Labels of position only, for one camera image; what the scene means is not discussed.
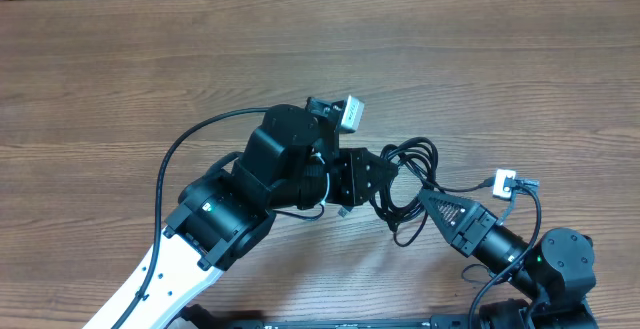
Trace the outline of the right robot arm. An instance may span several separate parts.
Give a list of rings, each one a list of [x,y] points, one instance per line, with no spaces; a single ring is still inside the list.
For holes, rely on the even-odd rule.
[[[477,201],[423,189],[419,202],[444,240],[465,257],[473,256],[492,274],[458,317],[462,328],[596,328],[587,294],[596,286],[590,237],[560,227],[540,235],[536,206],[532,238],[526,242],[498,223]]]

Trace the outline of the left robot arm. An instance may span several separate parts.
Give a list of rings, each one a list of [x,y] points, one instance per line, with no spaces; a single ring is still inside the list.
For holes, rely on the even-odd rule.
[[[365,148],[340,147],[363,108],[350,97],[260,109],[245,149],[214,163],[158,217],[152,247],[88,327],[164,328],[264,239],[284,208],[353,208],[373,198],[398,169]]]

